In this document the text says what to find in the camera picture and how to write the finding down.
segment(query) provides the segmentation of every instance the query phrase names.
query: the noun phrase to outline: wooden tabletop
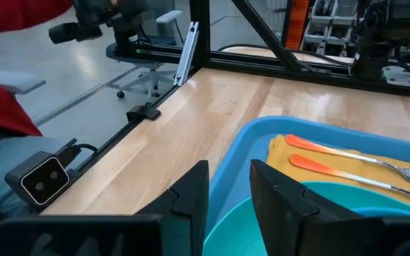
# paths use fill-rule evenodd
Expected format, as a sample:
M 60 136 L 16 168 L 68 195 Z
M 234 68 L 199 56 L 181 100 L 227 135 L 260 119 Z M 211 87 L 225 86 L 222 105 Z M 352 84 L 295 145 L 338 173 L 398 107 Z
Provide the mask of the wooden tabletop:
M 410 97 L 220 70 L 199 70 L 159 110 L 43 214 L 132 214 L 198 160 L 209 161 L 212 177 L 239 129 L 257 117 L 289 115 L 410 141 Z

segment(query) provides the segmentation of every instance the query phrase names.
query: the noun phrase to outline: yellow towel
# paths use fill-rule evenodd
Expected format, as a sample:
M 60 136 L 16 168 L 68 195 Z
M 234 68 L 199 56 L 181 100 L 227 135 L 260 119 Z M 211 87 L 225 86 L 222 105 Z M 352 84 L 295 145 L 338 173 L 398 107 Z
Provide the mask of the yellow towel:
M 386 161 L 396 166 L 410 168 L 409 162 L 390 159 L 382 156 L 361 154 L 355 150 L 349 150 L 348 152 Z M 358 176 L 370 178 L 375 181 L 389 183 L 391 185 L 395 185 L 410 191 L 410 183 L 406 181 L 400 174 L 398 174 L 395 171 L 392 171 L 391 169 L 388 169 L 387 167 L 371 163 L 365 163 L 360 160 L 348 159 L 343 156 L 333 156 L 330 154 L 313 152 L 306 149 L 299 149 L 287 144 L 284 140 L 284 137 L 281 135 L 278 135 L 275 139 L 272 139 L 270 141 L 270 145 L 268 148 L 267 164 L 279 171 L 282 171 L 284 174 L 288 175 L 289 177 L 297 181 L 331 181 L 346 183 L 349 185 L 359 186 L 372 191 L 383 193 L 387 196 L 398 199 L 410 205 L 410 197 L 403 196 L 402 194 L 394 191 L 388 191 L 383 188 L 377 188 L 374 186 L 359 183 L 357 181 L 351 181 L 340 177 L 328 176 L 325 174 L 318 174 L 312 171 L 295 167 L 289 162 L 289 156 L 295 153 L 301 154 L 312 160 L 316 160 L 321 164 L 324 164 L 326 166 L 332 167 L 340 171 L 356 174 Z

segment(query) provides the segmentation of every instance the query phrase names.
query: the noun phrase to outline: black cable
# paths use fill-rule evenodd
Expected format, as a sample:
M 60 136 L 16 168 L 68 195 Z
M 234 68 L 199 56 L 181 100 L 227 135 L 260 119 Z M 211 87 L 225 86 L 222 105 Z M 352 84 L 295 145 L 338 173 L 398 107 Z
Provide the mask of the black cable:
M 61 166 L 65 168 L 79 155 L 81 152 L 80 147 L 73 146 L 64 146 L 58 152 L 56 152 L 56 158 L 61 163 Z
M 97 154 L 98 152 L 98 148 L 89 144 L 76 144 L 74 145 L 76 147 L 78 147 L 79 149 L 89 149 L 91 151 L 93 151 L 93 154 Z
M 179 30 L 179 27 L 178 27 L 178 22 L 176 22 L 175 21 L 175 27 L 177 28 L 177 32 L 178 32 L 178 35 L 179 35 L 179 40 L 182 42 L 182 44 L 184 45 L 184 39 L 183 39 L 183 36 L 182 36 L 182 32 Z
M 267 46 L 253 45 L 253 44 L 250 44 L 250 43 L 234 43 L 234 44 L 231 44 L 231 45 L 223 46 L 223 47 L 219 48 L 218 51 L 223 51 L 227 48 L 232 48 L 232 47 L 251 47 L 251 48 L 259 48 L 259 49 L 264 49 L 264 50 L 270 50 L 270 48 L 267 47 Z M 339 61 L 339 60 L 335 60 L 334 58 L 330 58 L 330 57 L 327 57 L 327 56 L 320 55 L 318 53 L 311 53 L 311 52 L 307 52 L 307 51 L 303 51 L 303 50 L 289 50 L 289 51 L 292 52 L 292 53 L 302 53 L 302 54 L 311 55 L 313 57 L 320 58 L 320 59 L 326 60 L 326 61 L 334 63 L 334 64 L 338 64 L 338 65 L 348 66 L 350 64 L 350 63 L 346 63 L 344 61 Z

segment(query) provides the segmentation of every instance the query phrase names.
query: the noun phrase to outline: teal bowl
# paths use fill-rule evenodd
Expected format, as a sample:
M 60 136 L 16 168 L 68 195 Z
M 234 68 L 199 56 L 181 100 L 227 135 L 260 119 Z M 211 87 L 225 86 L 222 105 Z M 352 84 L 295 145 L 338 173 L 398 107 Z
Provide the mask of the teal bowl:
M 410 206 L 380 193 L 329 182 L 305 182 L 321 196 L 364 216 L 406 216 Z M 205 239 L 203 256 L 267 255 L 251 198 L 229 211 Z

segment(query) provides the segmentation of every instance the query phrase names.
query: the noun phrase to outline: concrete floor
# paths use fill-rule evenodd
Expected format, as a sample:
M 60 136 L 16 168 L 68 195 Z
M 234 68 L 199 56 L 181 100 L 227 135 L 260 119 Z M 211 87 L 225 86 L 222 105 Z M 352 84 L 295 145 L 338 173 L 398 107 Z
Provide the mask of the concrete floor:
M 263 44 L 231 0 L 210 2 L 212 50 L 234 43 Z M 251 3 L 262 17 L 266 16 L 266 0 L 251 0 Z M 183 11 L 178 22 L 183 37 L 186 37 L 190 22 L 189 0 L 178 0 L 177 9 Z M 126 111 L 144 104 L 147 99 L 134 93 L 126 93 L 124 99 L 118 99 L 115 95 L 117 90 L 104 86 L 134 67 L 105 56 L 105 48 L 114 42 L 111 29 L 102 26 L 104 36 L 93 41 L 51 43 L 48 29 L 74 20 L 75 14 L 71 9 L 33 28 L 0 33 L 0 70 L 33 73 L 47 81 L 46 85 L 33 92 L 17 96 L 33 121 L 43 123 L 40 129 L 45 136 L 76 137 L 80 142 L 100 146 L 125 125 Z M 175 64 L 162 67 L 162 70 L 176 69 Z M 135 79 L 139 73 L 136 71 L 126 79 Z M 159 92 L 164 93 L 171 86 L 160 84 Z M 87 93 L 90 95 L 88 99 L 44 122 Z

